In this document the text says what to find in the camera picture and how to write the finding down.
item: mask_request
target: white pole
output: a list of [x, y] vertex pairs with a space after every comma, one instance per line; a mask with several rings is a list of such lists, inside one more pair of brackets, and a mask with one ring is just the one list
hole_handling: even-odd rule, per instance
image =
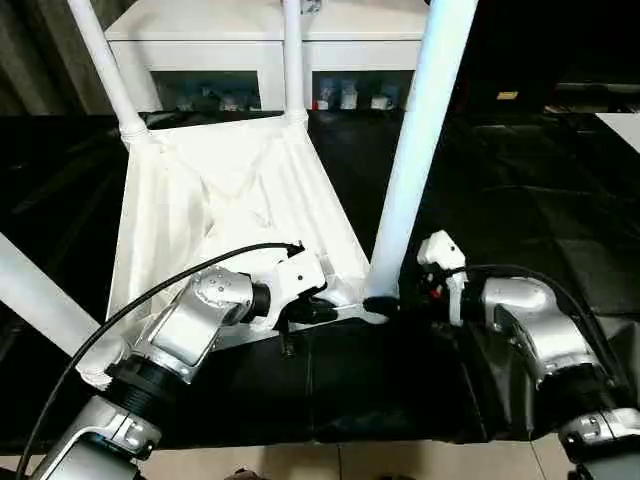
[[102, 85], [111, 101], [111, 106], [118, 117], [122, 139], [125, 143], [146, 140], [147, 127], [133, 107], [91, 1], [68, 0], [68, 2]]
[[284, 0], [284, 85], [286, 114], [292, 119], [307, 118], [304, 108], [300, 11], [300, 0]]
[[0, 300], [67, 355], [98, 323], [0, 234]]
[[433, 0], [367, 278], [367, 297], [398, 296], [398, 277], [478, 0]]

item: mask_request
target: black cable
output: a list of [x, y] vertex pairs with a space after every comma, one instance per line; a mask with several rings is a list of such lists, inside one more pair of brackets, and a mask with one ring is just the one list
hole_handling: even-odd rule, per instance
[[44, 404], [44, 407], [40, 412], [40, 416], [38, 417], [38, 420], [36, 421], [35, 425], [33, 426], [33, 429], [31, 430], [29, 439], [27, 440], [27, 443], [24, 447], [24, 451], [22, 452], [22, 456], [20, 457], [20, 463], [18, 463], [18, 468], [16, 470], [16, 477], [15, 477], [16, 480], [24, 479], [24, 474], [26, 472], [27, 465], [31, 458], [31, 450], [33, 449], [33, 444], [35, 442], [36, 437], [40, 433], [40, 430], [42, 429], [44, 420], [46, 419], [47, 414], [49, 413], [49, 410], [53, 405], [53, 402], [55, 402], [56, 397], [60, 392], [62, 384], [64, 383], [66, 378], [69, 376], [69, 374], [73, 371], [73, 369], [78, 365], [82, 357], [111, 327], [113, 327], [116, 323], [118, 323], [125, 315], [129, 314], [131, 311], [138, 308], [144, 302], [148, 301], [151, 297], [153, 297], [160, 291], [164, 290], [165, 288], [173, 285], [174, 283], [179, 282], [180, 280], [187, 278], [193, 275], [194, 273], [197, 273], [201, 270], [204, 270], [205, 268], [208, 268], [212, 265], [215, 265], [216, 263], [220, 263], [229, 258], [235, 257], [237, 255], [241, 255], [243, 253], [252, 252], [254, 250], [262, 250], [267, 248], [284, 248], [287, 250], [287, 253], [289, 256], [295, 255], [296, 253], [300, 253], [302, 250], [304, 250], [303, 247], [299, 245], [293, 245], [290, 243], [258, 243], [256, 245], [249, 245], [247, 247], [238, 248], [236, 250], [232, 250], [231, 252], [224, 253], [215, 258], [207, 260], [206, 262], [202, 262], [196, 265], [195, 267], [191, 267], [185, 270], [184, 272], [178, 273], [177, 275], [174, 275], [173, 277], [165, 280], [164, 282], [159, 283], [158, 285], [151, 288], [150, 290], [147, 290], [138, 298], [136, 298], [135, 300], [133, 300], [132, 302], [130, 302], [129, 304], [121, 308], [117, 313], [113, 314], [104, 324], [100, 326], [100, 328], [98, 328], [95, 332], [93, 332], [93, 334], [91, 334], [91, 336], [80, 346], [80, 348], [78, 348], [78, 351], [76, 351], [73, 357], [71, 357], [71, 361], [67, 364], [64, 371], [62, 372], [62, 375], [60, 375], [60, 378], [58, 379], [58, 382], [56, 383], [55, 387], [53, 387], [53, 390], [49, 394], [49, 398]]
[[[466, 265], [464, 267], [458, 267], [452, 270], [445, 270], [444, 276], [445, 278], [447, 278], [460, 272], [482, 272], [497, 275], [521, 275], [531, 277], [546, 283], [554, 292], [556, 292], [556, 294], [560, 293], [560, 295], [562, 295], [562, 297], [564, 297], [564, 299], [571, 304], [575, 312], [580, 317], [582, 327], [587, 329], [587, 333], [591, 338], [590, 343], [592, 343], [592, 346], [595, 347], [598, 357], [608, 360], [615, 358], [613, 356], [613, 353], [609, 350], [608, 345], [603, 344], [601, 341], [601, 339], [606, 337], [600, 327], [600, 324], [598, 324], [597, 321], [592, 321], [590, 315], [582, 307], [582, 305], [580, 305], [580, 302], [578, 302], [578, 300], [576, 300], [576, 298], [569, 292], [569, 290], [562, 286], [562, 284], [553, 277], [550, 277], [549, 275], [538, 272], [536, 270], [532, 270], [528, 267], [523, 267], [522, 265], [513, 265], [508, 263]], [[617, 378], [617, 375], [615, 375], [614, 372], [609, 371], [609, 374], [612, 377]]]

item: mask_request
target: black table surface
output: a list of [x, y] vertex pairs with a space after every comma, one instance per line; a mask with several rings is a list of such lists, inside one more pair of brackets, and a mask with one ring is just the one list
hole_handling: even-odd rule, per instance
[[[152, 128], [259, 114], [154, 114]], [[367, 255], [402, 117], [311, 112], [309, 135]], [[104, 318], [127, 152], [112, 117], [4, 118], [2, 232], [96, 319]], [[621, 388], [640, 380], [640, 155], [590, 115], [451, 116], [414, 228], [446, 229], [471, 263], [510, 262], [552, 275], [604, 330]], [[432, 319], [357, 320], [210, 356], [168, 412], [163, 447], [436, 438], [526, 440], [546, 433], [519, 357], [473, 329]], [[0, 453], [20, 450], [65, 355], [0, 304]], [[46, 448], [92, 389], [65, 388]]]

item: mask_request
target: white cabinet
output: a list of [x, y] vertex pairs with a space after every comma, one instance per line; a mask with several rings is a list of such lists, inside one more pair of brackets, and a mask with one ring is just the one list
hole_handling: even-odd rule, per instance
[[[306, 107], [325, 79], [369, 96], [397, 83], [403, 102], [427, 12], [423, 0], [323, 0], [303, 17]], [[284, 109], [280, 0], [138, 0], [106, 35], [139, 111], [230, 107], [229, 97]]]

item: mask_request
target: floor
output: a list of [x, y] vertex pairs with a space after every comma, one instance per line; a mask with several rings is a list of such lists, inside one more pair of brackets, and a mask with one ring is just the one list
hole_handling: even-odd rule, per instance
[[[16, 464], [16, 457], [0, 457], [0, 466], [13, 470]], [[148, 480], [223, 480], [243, 467], [270, 480], [566, 480], [570, 464], [555, 435], [532, 444], [423, 441], [159, 451], [141, 464]]]

